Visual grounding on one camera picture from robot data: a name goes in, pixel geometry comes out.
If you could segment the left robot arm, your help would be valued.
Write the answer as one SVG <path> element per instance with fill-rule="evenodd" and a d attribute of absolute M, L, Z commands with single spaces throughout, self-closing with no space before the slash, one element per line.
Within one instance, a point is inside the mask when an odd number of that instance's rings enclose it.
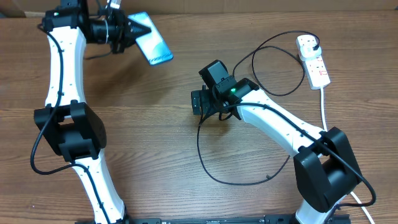
<path fill-rule="evenodd" d="M 30 165 L 40 175 L 72 168 L 93 207 L 93 223 L 133 222 L 106 165 L 105 126 L 87 105 L 83 87 L 87 44 L 108 44 L 111 53 L 121 54 L 137 38 L 151 32 L 150 27 L 129 19 L 120 5 L 120 1 L 108 1 L 98 9 L 97 17 L 91 17 L 86 1 L 61 1 L 37 26 L 49 40 L 50 86 L 44 108 L 34 111 L 40 132 L 32 147 Z M 63 157 L 65 166 L 50 171 L 36 167 L 35 153 L 42 138 Z"/>

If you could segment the blue Galaxy smartphone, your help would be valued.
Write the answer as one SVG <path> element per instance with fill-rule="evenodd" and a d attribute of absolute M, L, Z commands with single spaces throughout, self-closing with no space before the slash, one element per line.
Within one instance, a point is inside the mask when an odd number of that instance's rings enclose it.
<path fill-rule="evenodd" d="M 150 27 L 151 32 L 136 39 L 141 52 L 152 66 L 173 59 L 174 55 L 146 12 L 128 15 L 134 22 Z"/>

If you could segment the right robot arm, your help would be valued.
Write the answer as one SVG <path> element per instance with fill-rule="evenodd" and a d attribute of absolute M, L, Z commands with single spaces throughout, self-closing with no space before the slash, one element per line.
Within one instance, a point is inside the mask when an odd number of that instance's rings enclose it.
<path fill-rule="evenodd" d="M 237 81 L 219 60 L 198 73 L 205 84 L 191 93 L 191 99 L 193 114 L 201 122 L 216 113 L 234 116 L 263 131 L 293 159 L 303 202 L 290 223 L 350 223 L 349 216 L 336 211 L 363 176 L 343 131 L 324 131 L 302 121 L 251 80 Z"/>

